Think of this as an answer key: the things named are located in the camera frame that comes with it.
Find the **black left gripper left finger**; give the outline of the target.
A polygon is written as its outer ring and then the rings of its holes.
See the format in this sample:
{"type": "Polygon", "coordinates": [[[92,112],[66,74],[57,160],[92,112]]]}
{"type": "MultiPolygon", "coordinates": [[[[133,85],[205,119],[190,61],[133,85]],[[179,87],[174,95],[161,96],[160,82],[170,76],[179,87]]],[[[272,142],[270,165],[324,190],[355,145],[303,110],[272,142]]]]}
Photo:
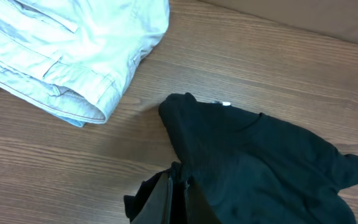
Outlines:
{"type": "Polygon", "coordinates": [[[163,173],[131,224],[169,224],[172,193],[173,180],[168,173],[163,173]]]}

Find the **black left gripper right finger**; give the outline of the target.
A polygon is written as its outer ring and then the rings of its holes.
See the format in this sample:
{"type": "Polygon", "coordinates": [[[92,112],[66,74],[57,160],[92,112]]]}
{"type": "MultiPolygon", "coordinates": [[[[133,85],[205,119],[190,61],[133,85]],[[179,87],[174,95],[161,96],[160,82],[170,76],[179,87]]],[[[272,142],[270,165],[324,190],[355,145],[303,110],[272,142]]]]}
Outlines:
{"type": "Polygon", "coordinates": [[[187,224],[221,224],[193,177],[185,182],[184,198],[187,224]]]}

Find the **black t-shirt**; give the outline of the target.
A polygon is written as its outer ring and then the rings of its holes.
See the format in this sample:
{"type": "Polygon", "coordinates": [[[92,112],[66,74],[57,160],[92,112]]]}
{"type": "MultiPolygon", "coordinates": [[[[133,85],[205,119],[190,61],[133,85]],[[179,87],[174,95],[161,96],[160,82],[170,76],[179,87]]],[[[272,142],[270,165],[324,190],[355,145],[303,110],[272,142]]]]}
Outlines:
{"type": "Polygon", "coordinates": [[[171,94],[158,113],[178,157],[124,197],[131,221],[163,173],[173,180],[170,223],[187,223],[193,177],[221,223],[353,224],[339,191],[358,184],[358,156],[297,125],[228,103],[171,94]]]}

